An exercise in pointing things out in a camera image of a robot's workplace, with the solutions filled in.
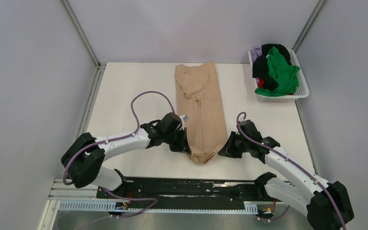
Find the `beige t shirt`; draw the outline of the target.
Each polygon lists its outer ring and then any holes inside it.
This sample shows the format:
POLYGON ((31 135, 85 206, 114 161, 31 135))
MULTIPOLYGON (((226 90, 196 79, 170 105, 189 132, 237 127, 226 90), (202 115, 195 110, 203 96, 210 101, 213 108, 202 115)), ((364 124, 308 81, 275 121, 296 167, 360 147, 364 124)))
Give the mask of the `beige t shirt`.
POLYGON ((176 111, 188 116, 185 128, 190 160, 206 164, 217 156, 228 139, 215 64, 177 65, 174 78, 176 111))

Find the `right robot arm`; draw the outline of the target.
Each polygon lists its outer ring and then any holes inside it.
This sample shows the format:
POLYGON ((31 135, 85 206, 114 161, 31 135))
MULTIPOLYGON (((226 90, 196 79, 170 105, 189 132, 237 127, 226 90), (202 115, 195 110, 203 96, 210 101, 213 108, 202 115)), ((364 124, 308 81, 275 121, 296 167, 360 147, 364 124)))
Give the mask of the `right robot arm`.
POLYGON ((273 173, 264 173, 255 182, 257 198, 279 199, 303 214, 315 230, 346 229, 355 217, 347 188, 310 172, 292 158, 272 137, 262 137, 251 120, 237 123, 220 156, 241 158, 249 153, 253 158, 273 168, 286 178, 283 181, 273 173))

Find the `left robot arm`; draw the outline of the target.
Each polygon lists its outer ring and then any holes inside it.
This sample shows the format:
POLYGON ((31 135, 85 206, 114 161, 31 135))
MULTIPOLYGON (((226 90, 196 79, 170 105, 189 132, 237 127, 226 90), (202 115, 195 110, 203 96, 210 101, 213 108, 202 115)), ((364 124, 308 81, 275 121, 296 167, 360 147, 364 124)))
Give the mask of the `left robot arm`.
POLYGON ((127 194, 127 181, 117 170, 103 162, 134 150, 145 150, 167 144, 172 152, 191 154, 185 123, 187 115, 166 114, 161 120, 144 123, 133 133, 95 138, 89 132, 81 134, 61 157, 65 176, 76 188, 96 185, 107 189, 116 198, 127 194))

